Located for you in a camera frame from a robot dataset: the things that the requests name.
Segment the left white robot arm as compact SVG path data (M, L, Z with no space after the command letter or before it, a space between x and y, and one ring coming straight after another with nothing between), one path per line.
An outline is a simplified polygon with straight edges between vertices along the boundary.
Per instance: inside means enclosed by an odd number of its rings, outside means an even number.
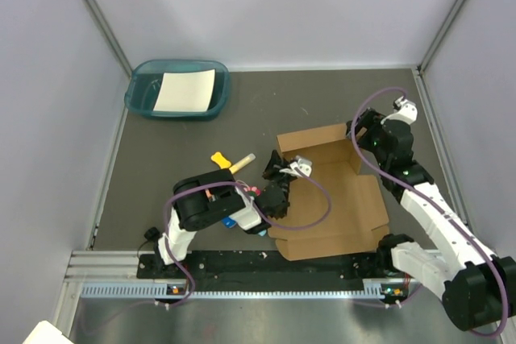
M195 234L223 220L248 234L264 233L269 219L286 216L289 184L299 172L310 173L311 162L299 156L286 160L273 151L263 173L268 184L258 192L239 184L228 168L178 182L173 193L179 197L170 205L164 235L156 242L156 269L164 276L177 275Z

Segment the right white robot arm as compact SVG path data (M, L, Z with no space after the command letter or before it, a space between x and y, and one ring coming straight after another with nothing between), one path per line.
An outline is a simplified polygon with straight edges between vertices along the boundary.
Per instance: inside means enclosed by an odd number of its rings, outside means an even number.
M440 299L456 328L479 334L496 324L492 335L498 336L515 315L515 261L478 240L414 158L411 125L417 117L415 105L404 100L388 115L361 108L347 123L352 146L373 155L370 166L384 187L440 252L434 257L404 234L384 237L377 268L386 276L402 271L415 278Z

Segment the brown cardboard box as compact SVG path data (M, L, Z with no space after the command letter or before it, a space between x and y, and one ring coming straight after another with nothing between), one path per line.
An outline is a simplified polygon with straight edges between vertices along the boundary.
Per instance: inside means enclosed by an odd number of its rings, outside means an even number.
M268 230L289 261L374 251L389 233L377 178L361 173L346 129L340 123L277 137L287 160L300 155L313 163L310 178L291 183L286 217Z

